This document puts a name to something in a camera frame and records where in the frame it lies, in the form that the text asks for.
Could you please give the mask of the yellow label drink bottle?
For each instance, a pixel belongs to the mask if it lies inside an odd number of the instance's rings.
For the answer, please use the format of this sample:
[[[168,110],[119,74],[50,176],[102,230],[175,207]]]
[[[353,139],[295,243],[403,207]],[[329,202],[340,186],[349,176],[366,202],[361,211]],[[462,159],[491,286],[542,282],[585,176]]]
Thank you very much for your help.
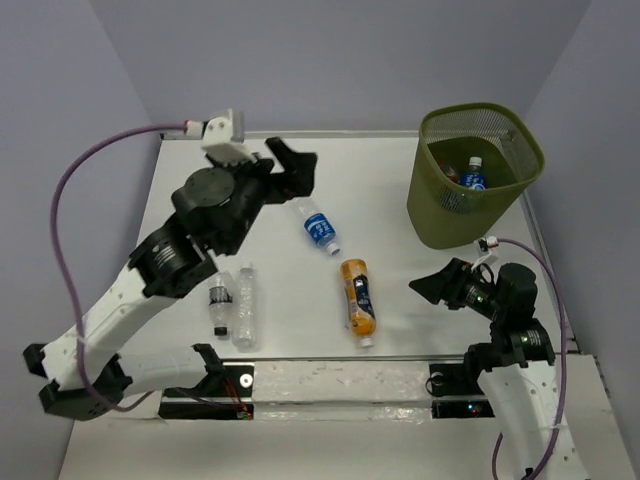
[[[341,264],[340,271],[347,302],[346,328],[360,348],[371,348],[377,320],[370,296],[366,262],[362,259],[346,260]]]

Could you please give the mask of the blue label bottle white cap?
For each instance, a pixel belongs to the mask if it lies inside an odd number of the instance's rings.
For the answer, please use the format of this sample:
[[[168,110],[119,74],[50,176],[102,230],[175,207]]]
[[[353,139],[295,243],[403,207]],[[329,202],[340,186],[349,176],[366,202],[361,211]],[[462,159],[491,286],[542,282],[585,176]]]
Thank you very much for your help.
[[[487,180],[483,173],[483,159],[481,157],[472,156],[469,158],[468,168],[461,175],[459,185],[476,191],[487,188]]]

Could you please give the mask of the clear bottle red cap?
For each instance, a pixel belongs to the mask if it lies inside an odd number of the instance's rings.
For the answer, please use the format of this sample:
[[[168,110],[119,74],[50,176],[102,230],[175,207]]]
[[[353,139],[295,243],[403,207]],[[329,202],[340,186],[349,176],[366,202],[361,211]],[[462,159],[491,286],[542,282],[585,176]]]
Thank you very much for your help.
[[[442,163],[441,169],[444,175],[454,184],[458,184],[460,182],[460,177],[457,170],[449,165],[448,163]]]

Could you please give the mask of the clear crushed bottle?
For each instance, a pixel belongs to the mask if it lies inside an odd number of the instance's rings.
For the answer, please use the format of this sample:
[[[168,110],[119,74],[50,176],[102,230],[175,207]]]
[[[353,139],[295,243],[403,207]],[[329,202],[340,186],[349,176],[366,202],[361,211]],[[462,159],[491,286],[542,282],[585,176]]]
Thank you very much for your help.
[[[258,287],[256,269],[242,265],[236,278],[236,319],[232,342],[240,351],[251,351],[258,344]]]

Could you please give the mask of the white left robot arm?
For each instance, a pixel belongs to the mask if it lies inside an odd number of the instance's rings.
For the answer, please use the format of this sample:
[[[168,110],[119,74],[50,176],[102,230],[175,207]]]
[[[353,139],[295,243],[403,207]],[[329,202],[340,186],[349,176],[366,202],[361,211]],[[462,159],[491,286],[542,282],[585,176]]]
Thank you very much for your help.
[[[228,378],[208,343],[167,353],[125,355],[121,348],[152,318],[217,273],[217,256],[238,253],[260,210],[311,195],[318,156],[281,138],[251,154],[192,173],[171,195],[173,213],[130,254],[114,283],[75,325],[48,344],[23,352],[30,373],[46,379],[38,397],[45,413],[89,421],[117,410],[123,399],[165,389],[209,395]]]

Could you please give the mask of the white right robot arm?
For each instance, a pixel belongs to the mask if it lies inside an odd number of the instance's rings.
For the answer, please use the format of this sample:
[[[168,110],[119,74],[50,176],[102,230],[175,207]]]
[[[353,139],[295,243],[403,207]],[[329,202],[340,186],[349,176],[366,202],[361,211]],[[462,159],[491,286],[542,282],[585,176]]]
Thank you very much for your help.
[[[566,362],[535,316],[535,273],[506,263],[488,280],[479,267],[454,258],[409,287],[433,305],[469,308],[490,322],[488,341],[470,345],[462,361],[431,365],[427,391],[440,399],[484,396],[514,478],[588,478],[564,415]]]

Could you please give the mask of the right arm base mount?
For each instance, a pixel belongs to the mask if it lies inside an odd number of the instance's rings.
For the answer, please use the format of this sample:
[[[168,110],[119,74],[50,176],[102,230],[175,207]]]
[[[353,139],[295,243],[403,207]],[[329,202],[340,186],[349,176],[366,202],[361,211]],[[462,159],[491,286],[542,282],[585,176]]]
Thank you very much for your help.
[[[489,343],[471,345],[460,362],[431,363],[425,389],[432,397],[434,419],[493,418],[494,411],[478,385],[483,366],[494,360]]]

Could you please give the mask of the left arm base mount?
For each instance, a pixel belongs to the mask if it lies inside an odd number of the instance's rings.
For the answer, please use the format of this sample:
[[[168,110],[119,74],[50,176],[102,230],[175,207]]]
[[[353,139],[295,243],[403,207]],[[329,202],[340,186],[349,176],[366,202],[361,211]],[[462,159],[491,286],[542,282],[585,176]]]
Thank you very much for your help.
[[[193,349],[205,360],[207,375],[195,387],[162,392],[158,415],[165,420],[253,420],[254,366],[227,364],[208,344]]]

